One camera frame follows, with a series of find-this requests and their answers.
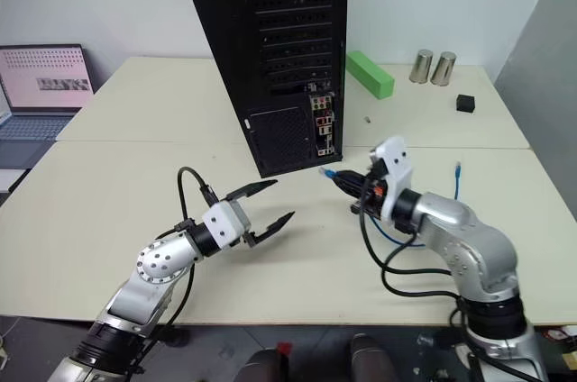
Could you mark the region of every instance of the green foam block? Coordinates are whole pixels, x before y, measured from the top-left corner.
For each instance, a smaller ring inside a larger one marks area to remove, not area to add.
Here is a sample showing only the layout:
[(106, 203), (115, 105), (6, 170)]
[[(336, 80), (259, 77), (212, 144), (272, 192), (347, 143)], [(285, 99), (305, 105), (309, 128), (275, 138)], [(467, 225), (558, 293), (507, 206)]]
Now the green foam block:
[(361, 51), (347, 53), (346, 69), (379, 100), (393, 95), (395, 79)]

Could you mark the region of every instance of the small black box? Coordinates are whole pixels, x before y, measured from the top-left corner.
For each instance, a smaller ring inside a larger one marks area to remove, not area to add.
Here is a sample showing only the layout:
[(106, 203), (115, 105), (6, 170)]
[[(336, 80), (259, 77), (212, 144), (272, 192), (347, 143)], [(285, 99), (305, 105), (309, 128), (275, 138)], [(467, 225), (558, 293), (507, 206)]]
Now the small black box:
[(470, 95), (458, 95), (457, 96), (457, 110), (459, 112), (469, 112), (475, 110), (475, 97)]

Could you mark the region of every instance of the gray wall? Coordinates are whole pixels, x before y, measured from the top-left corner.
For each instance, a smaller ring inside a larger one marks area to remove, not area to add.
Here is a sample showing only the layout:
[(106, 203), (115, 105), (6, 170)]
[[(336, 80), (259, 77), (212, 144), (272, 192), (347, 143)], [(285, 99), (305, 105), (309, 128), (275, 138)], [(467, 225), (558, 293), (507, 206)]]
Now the gray wall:
[(539, 0), (495, 85), (577, 217), (577, 0)]

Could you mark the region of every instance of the silver cylinder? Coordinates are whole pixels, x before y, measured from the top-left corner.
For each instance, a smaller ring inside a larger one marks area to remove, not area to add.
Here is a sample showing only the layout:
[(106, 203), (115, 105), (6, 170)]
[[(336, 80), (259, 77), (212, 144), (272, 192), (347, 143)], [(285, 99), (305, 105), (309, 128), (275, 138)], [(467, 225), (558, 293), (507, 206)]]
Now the silver cylinder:
[(433, 52), (431, 50), (419, 50), (408, 79), (413, 83), (426, 83), (429, 79), (429, 69), (431, 68), (432, 60)]
[(441, 53), (441, 58), (436, 64), (435, 72), (431, 77), (431, 83), (437, 86), (447, 86), (453, 73), (454, 62), (457, 60), (457, 55), (451, 51), (444, 51)]

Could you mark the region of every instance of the computer tower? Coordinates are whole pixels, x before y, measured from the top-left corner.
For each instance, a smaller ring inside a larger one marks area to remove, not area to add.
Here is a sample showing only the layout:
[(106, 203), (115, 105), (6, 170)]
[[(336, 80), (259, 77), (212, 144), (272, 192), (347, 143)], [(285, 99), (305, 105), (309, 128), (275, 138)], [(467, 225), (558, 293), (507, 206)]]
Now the computer tower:
[(261, 176), (342, 159), (347, 0), (193, 1)]

